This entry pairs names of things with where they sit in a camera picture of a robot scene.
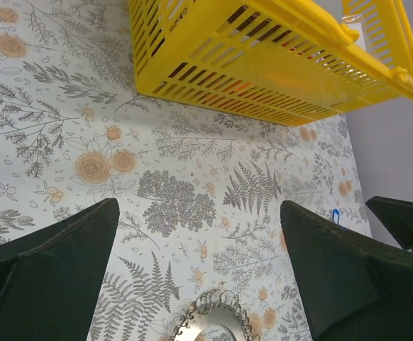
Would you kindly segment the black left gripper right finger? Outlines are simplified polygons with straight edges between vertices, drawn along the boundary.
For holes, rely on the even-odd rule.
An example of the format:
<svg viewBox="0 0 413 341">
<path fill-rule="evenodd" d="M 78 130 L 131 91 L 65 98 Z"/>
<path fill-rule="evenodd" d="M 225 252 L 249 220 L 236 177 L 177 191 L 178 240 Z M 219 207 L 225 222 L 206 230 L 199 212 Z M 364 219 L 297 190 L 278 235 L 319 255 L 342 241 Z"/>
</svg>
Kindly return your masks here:
<svg viewBox="0 0 413 341">
<path fill-rule="evenodd" d="M 313 340 L 413 340 L 413 253 L 289 200 L 280 220 Z"/>
</svg>

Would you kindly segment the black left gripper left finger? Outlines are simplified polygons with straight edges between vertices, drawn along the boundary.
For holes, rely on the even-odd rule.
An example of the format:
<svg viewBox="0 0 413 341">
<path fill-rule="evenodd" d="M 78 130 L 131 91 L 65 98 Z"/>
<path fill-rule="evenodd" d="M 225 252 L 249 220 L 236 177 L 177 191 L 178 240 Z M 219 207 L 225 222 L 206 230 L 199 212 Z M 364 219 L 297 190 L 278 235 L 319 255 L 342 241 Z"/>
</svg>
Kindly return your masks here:
<svg viewBox="0 0 413 341">
<path fill-rule="evenodd" d="M 107 198 L 0 245 L 0 340 L 86 340 L 119 215 Z"/>
</svg>

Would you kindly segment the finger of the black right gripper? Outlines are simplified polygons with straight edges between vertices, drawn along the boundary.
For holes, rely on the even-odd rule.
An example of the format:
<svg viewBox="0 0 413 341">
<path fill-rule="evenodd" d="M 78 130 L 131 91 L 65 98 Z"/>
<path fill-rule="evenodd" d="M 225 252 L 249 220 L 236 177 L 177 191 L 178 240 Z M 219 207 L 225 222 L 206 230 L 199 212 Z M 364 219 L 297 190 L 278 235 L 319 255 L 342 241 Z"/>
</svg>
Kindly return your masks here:
<svg viewBox="0 0 413 341">
<path fill-rule="evenodd" d="M 365 204 L 402 249 L 413 252 L 413 202 L 374 196 Z"/>
</svg>

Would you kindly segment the blue-capped key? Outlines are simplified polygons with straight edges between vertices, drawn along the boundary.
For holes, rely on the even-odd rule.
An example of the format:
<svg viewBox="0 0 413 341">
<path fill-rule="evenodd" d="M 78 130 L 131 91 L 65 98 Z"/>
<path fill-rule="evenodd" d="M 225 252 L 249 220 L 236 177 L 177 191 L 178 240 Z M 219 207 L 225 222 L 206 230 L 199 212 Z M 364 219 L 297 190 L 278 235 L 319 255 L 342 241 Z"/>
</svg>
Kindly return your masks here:
<svg viewBox="0 0 413 341">
<path fill-rule="evenodd" d="M 339 224 L 340 223 L 340 212 L 338 209 L 333 209 L 332 212 L 332 220 L 335 224 Z"/>
</svg>

